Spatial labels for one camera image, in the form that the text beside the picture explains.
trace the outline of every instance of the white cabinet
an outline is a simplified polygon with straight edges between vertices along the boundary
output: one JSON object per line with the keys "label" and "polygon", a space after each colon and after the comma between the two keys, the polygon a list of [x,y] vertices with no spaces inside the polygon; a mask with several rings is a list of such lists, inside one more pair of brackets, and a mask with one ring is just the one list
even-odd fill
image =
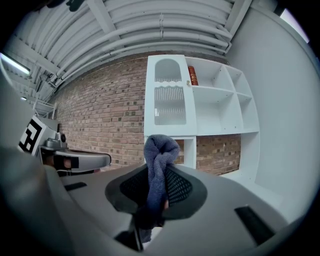
{"label": "white cabinet", "polygon": [[[190,85],[193,66],[198,85]],[[148,57],[144,136],[165,134],[184,140],[184,165],[196,167],[196,136],[242,134],[240,169],[259,160],[256,104],[244,73],[184,55]]]}
{"label": "white cabinet", "polygon": [[194,95],[183,55],[149,56],[144,104],[145,136],[196,135]]}

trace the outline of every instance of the blue towel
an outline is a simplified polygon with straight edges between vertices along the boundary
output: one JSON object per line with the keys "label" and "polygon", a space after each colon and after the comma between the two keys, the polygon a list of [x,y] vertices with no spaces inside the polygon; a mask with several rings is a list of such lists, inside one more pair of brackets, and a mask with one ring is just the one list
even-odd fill
{"label": "blue towel", "polygon": [[[144,158],[148,167],[149,192],[145,205],[137,212],[137,222],[141,229],[148,230],[155,227],[167,200],[166,166],[173,164],[179,154],[177,142],[162,134],[148,137],[144,145]],[[140,232],[142,242],[150,241],[149,232]]]}

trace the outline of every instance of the cabinet door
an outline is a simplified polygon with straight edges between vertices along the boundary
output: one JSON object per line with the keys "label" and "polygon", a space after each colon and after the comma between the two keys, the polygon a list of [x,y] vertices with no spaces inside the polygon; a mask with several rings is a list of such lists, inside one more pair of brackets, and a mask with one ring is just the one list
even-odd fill
{"label": "cabinet door", "polygon": [[144,135],[194,136],[195,102],[184,55],[148,57]]}

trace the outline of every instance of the black mesh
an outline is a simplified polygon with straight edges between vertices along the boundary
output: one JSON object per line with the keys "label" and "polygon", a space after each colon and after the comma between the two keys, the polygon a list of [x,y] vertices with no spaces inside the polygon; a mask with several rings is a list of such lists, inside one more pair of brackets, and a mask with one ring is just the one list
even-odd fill
{"label": "black mesh", "polygon": [[[166,169],[165,189],[169,206],[173,206],[189,196],[192,191],[192,184],[174,171]],[[142,207],[146,203],[149,192],[148,169],[146,168],[122,182],[120,191],[129,199],[135,201],[138,207]]]}
{"label": "black mesh", "polygon": [[120,191],[126,197],[130,198],[138,204],[138,207],[142,207],[148,196],[148,169],[143,169],[136,175],[125,180],[120,184]]}
{"label": "black mesh", "polygon": [[192,184],[179,174],[167,169],[165,172],[165,189],[169,206],[173,206],[189,196],[192,191]]}

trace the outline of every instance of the white ceiling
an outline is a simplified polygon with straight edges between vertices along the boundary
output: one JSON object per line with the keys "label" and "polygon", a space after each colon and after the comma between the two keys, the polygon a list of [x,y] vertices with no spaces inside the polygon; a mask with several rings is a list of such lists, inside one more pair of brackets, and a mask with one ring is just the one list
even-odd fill
{"label": "white ceiling", "polygon": [[[65,3],[31,12],[4,52],[31,70],[29,77],[5,64],[15,84],[52,89],[82,69],[118,53],[145,47],[189,47],[224,54],[251,0],[86,0],[78,11]],[[51,92],[40,92],[45,100]]]}

